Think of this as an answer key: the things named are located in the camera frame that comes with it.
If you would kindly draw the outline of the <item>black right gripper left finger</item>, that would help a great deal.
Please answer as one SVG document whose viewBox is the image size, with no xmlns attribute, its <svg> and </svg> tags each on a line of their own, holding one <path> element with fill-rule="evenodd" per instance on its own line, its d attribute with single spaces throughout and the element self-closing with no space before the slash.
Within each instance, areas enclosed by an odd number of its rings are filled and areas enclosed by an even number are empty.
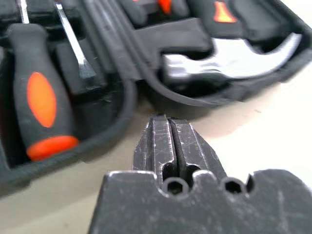
<svg viewBox="0 0 312 234">
<path fill-rule="evenodd" d="M 173 134 L 165 115 L 151 117 L 143 129 L 134 150 L 133 170 L 154 172 L 159 186 L 176 176 Z"/>
</svg>

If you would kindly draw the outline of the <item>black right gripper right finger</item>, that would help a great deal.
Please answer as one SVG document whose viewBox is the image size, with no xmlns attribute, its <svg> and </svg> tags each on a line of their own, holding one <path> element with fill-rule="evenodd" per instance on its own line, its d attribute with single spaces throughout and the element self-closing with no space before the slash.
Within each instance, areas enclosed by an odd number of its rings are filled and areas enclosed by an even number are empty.
<svg viewBox="0 0 312 234">
<path fill-rule="evenodd" d="M 171 118 L 170 126 L 179 177 L 186 182 L 193 182 L 193 173 L 199 170 L 212 172 L 217 181 L 227 176 L 214 149 L 188 121 Z"/>
</svg>

